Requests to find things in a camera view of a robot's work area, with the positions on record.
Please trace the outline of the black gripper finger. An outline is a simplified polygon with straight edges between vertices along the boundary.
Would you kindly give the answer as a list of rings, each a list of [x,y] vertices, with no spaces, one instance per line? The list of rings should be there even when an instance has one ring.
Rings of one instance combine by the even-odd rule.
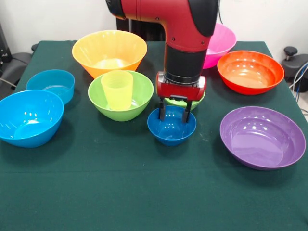
[[[187,101],[187,105],[186,105],[185,110],[182,114],[182,123],[188,123],[191,106],[192,106],[192,101]]]
[[[164,120],[165,119],[165,105],[164,105],[164,98],[161,97],[160,98],[160,102],[159,102],[159,111],[158,111],[158,119],[159,120]]]

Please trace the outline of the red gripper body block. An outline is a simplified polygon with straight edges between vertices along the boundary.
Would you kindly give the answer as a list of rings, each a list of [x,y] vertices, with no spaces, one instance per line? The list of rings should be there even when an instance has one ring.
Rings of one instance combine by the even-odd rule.
[[[156,93],[160,98],[177,99],[184,101],[199,101],[206,89],[206,78],[200,76],[199,80],[190,85],[174,83],[168,80],[164,72],[159,71],[155,79]]]

